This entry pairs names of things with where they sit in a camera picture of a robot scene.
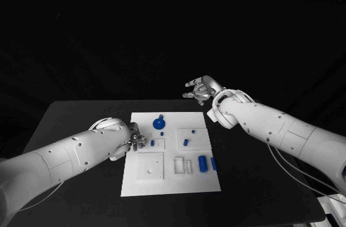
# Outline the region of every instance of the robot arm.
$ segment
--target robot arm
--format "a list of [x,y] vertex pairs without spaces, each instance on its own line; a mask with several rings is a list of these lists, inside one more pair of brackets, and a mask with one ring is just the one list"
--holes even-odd
[[[239,123],[248,135],[314,166],[346,196],[346,137],[256,103],[240,90],[222,88],[207,75],[184,86],[200,84],[213,97],[207,112],[212,121],[227,129]],[[199,104],[209,99],[199,98],[199,91],[183,97],[196,98]]]
[[0,162],[0,227],[5,227],[27,202],[108,158],[115,161],[145,143],[137,123],[127,127],[108,118],[86,130],[37,150]]

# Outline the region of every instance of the white rectangular part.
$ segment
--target white rectangular part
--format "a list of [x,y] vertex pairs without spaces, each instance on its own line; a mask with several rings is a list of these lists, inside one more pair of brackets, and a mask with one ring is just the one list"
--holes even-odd
[[176,176],[184,175],[183,158],[174,158],[174,175]]
[[164,138],[147,138],[145,139],[145,146],[142,148],[137,148],[138,152],[145,151],[164,151]]
[[138,153],[135,176],[138,181],[164,179],[163,153]]
[[186,175],[190,176],[193,174],[193,171],[191,171],[191,162],[189,160],[184,161],[184,166],[186,166]]
[[177,149],[180,151],[206,151],[212,149],[206,128],[177,129]]
[[[163,115],[165,126],[163,129],[154,129],[152,121]],[[131,113],[131,122],[138,124],[140,134],[148,139],[164,139],[163,153],[163,180],[137,180],[137,155],[140,153],[154,153],[155,150],[132,148],[125,153],[124,176],[121,196],[148,196],[200,192],[219,192],[220,184],[217,172],[199,171],[199,156],[209,160],[213,157],[212,150],[180,151],[177,147],[177,129],[204,129],[206,122],[202,112],[134,112]],[[174,158],[183,158],[190,161],[191,175],[174,175]]]

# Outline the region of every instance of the table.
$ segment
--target table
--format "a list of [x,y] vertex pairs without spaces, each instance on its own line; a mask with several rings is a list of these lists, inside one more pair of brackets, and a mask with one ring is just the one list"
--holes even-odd
[[[212,100],[202,107],[193,99],[53,102],[23,154],[85,131],[102,118],[115,117],[128,124],[131,112],[203,112],[220,192],[121,197],[122,157],[105,160],[66,180],[37,206],[16,214],[8,227],[246,227],[323,221],[324,211],[311,190],[285,174],[268,146],[240,126],[225,129],[212,122],[206,115],[210,106]],[[289,172],[307,183],[297,171]]]

